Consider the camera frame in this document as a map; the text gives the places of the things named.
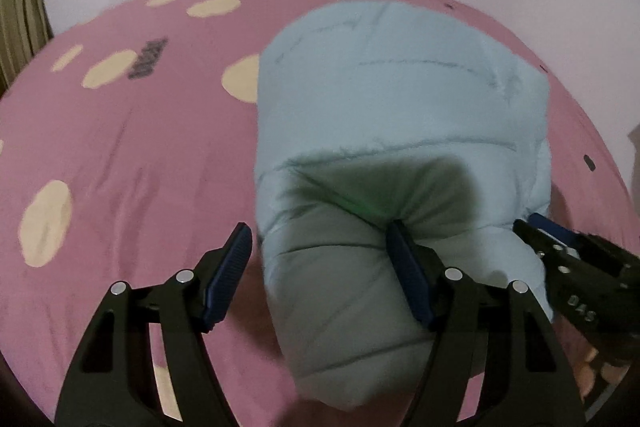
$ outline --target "pink bedsheet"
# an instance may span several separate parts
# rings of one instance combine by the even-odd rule
[[[163,282],[221,245],[236,222],[253,225],[255,55],[287,23],[337,0],[204,1],[135,0],[75,26],[0,102],[0,349],[50,416],[113,281]],[[402,1],[451,14],[545,68],[469,6]],[[163,38],[153,72],[127,78],[145,44]],[[609,152],[551,73],[549,81],[554,217],[640,252],[639,219]],[[584,346],[566,325],[558,329],[579,358]],[[257,255],[206,345],[245,427],[397,425],[409,400],[385,397],[342,413],[297,397]],[[157,346],[154,360],[164,363]],[[465,415],[479,385],[470,386]]]

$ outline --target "silver pin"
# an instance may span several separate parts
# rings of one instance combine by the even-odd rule
[[[177,280],[177,282],[189,282],[191,279],[193,279],[193,271],[192,270],[180,270],[176,275],[175,275],[175,280]]]
[[[526,293],[529,291],[529,286],[524,281],[514,281],[513,289],[518,293]]]
[[[126,289],[127,289],[127,283],[126,282],[118,281],[118,282],[114,282],[111,285],[111,293],[113,293],[114,295],[120,295]]]
[[[462,272],[458,268],[447,268],[444,270],[444,277],[450,281],[459,281],[462,279]]]

